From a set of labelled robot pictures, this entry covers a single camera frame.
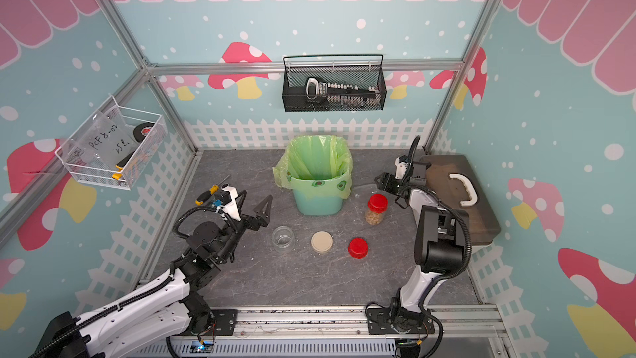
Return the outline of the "peanut jar beige lid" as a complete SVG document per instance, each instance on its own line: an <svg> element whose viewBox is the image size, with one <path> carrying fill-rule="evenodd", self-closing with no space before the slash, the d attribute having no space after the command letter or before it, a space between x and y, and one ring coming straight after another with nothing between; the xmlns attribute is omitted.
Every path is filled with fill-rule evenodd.
<svg viewBox="0 0 636 358"><path fill-rule="evenodd" d="M277 227L272 234L272 243L273 247L279 252L287 252L290 251L295 245L296 237L289 227L287 226L279 226Z"/></svg>

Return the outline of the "peanut jar red lid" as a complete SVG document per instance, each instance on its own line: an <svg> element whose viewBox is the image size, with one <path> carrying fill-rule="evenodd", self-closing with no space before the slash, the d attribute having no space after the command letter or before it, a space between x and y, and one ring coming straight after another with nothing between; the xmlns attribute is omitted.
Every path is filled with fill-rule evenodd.
<svg viewBox="0 0 636 358"><path fill-rule="evenodd" d="M365 213L365 220L369 225L379 225L385 216L389 207L387 197L382 194L374 194L369 197L367 202L368 210Z"/></svg>

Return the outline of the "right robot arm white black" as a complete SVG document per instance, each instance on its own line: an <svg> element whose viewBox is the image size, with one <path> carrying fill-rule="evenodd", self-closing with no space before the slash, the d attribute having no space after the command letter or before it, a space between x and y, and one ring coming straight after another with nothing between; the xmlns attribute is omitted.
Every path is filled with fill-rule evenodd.
<svg viewBox="0 0 636 358"><path fill-rule="evenodd" d="M389 306L369 303L365 307L371 334L440 335L442 329L428 307L430 300L445 281L464 273L470 261L469 216L445 204L427 185L426 170L431 164L415 160L419 142L415 137L409 153L396 160L394 174L385 172L375 179L379 190L412 212L417 233L412 276Z"/></svg>

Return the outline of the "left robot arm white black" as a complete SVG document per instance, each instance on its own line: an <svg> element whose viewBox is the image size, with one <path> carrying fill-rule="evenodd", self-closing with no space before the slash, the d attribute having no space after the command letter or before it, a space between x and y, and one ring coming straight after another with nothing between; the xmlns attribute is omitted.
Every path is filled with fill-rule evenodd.
<svg viewBox="0 0 636 358"><path fill-rule="evenodd" d="M77 317L61 313L47 325L36 357L124 357L154 342L189 331L201 339L218 322L199 290L235 260L247 230L269 225L273 196L241 212L247 192L224 187L179 217L172 234L187 249L142 287Z"/></svg>

